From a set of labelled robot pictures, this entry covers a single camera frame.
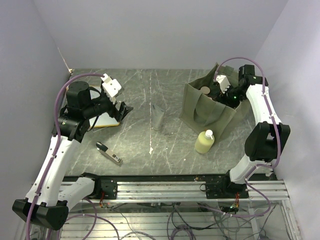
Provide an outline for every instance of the yellow bottle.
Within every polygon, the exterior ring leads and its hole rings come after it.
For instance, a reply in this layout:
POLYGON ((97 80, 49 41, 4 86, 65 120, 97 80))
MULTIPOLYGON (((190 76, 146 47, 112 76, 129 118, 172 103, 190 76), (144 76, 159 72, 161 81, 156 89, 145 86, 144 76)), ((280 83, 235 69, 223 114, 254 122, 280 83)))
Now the yellow bottle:
POLYGON ((200 154, 207 153, 215 142, 214 133, 211 130, 200 132, 195 141, 194 148, 200 154))

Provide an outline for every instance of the bottle cap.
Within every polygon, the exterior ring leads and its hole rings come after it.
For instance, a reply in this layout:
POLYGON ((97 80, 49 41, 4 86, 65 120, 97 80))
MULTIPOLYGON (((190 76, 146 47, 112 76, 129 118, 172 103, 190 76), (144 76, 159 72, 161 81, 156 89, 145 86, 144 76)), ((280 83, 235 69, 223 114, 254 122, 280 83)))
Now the bottle cap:
POLYGON ((205 138, 206 139, 212 139, 213 140, 214 139, 213 135, 214 135, 214 133, 211 130, 205 131, 205 138))

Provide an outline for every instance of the green bag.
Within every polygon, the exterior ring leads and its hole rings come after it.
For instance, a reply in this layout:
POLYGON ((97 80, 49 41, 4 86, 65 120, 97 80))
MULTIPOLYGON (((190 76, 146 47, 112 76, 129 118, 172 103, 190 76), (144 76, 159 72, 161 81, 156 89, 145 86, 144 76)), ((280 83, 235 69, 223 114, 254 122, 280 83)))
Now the green bag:
MULTIPOLYGON (((205 130, 212 130, 215 143, 228 137, 232 129, 243 120, 251 108, 249 100, 240 102, 240 105, 233 109, 212 100, 200 91, 201 87, 209 87, 213 84, 218 66, 216 63, 206 76, 184 86, 182 112, 179 117, 197 134, 205 130)), ((233 87, 238 85, 238 72, 234 71, 233 67, 222 66, 218 74, 226 75, 233 87)))

